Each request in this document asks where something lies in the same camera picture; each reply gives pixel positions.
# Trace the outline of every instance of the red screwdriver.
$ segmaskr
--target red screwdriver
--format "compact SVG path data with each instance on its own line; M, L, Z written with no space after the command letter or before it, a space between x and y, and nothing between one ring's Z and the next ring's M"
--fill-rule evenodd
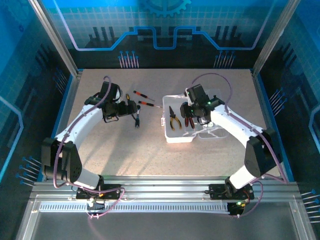
M152 103L145 102L145 101L138 101L138 103L139 104L143 104L143 105L147 105L147 106L150 106L150 107L162 108L162 106L157 106L157 105L154 105Z
M151 98L148 97L147 95L144 95L144 94L142 94L142 93L140 93L140 92L138 92L138 91L133 91L133 93L134 93L134 94L137 94L137 95L139 95L139 96L141 96L141 97L143 97L143 98L145 98L145 99L150 99L151 101L154 101L154 102L155 102L155 100L151 99Z

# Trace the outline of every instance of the speckled tabletop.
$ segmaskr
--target speckled tabletop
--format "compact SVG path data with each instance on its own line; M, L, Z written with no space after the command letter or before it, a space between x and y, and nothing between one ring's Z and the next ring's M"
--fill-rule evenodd
M262 128L266 127L251 73L247 69L85 69L83 71L69 123L81 111L84 101L99 92L108 75L138 102L139 91L162 105L166 95L181 94L197 76L215 72L229 79L233 96L229 107ZM222 100L229 87L219 76L198 80L203 88L219 89ZM98 123L83 141L79 155L84 168L102 175L133 176L229 176L244 164L245 148L231 134L220 139L200 139L190 143L167 143L161 126L162 108L141 106L140 128L131 116L118 122ZM271 173L278 176L276 169Z

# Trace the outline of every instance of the gear graphic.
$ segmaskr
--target gear graphic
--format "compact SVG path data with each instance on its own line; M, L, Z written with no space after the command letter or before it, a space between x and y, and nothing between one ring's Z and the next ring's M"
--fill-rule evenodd
M7 8L18 23L27 20L31 13L28 0L2 0L1 2L1 7Z
M180 14L181 10L186 10L186 5L191 4L191 0L142 0L141 5L149 10L150 14L157 17L173 17L174 14Z

